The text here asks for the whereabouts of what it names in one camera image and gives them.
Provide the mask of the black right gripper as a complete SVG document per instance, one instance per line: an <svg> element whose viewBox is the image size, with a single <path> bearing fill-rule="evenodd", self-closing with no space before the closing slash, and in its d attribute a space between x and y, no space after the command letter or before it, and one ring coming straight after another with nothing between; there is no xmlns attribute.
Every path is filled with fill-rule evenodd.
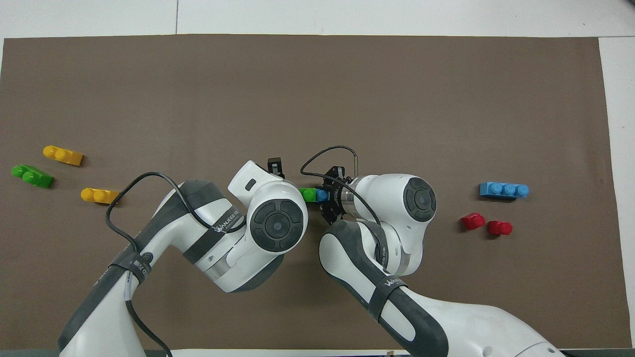
<svg viewBox="0 0 635 357"><path fill-rule="evenodd" d="M347 204L347 197L354 200L355 196L348 193L341 183L352 184L355 177L345 176L345 168L343 166L333 166L322 177L323 182L320 189L325 190L329 194L328 201L320 202L320 214L324 217L327 224L332 225L338 219L342 219L344 215L351 215L346 208L355 210L354 203Z"/></svg>

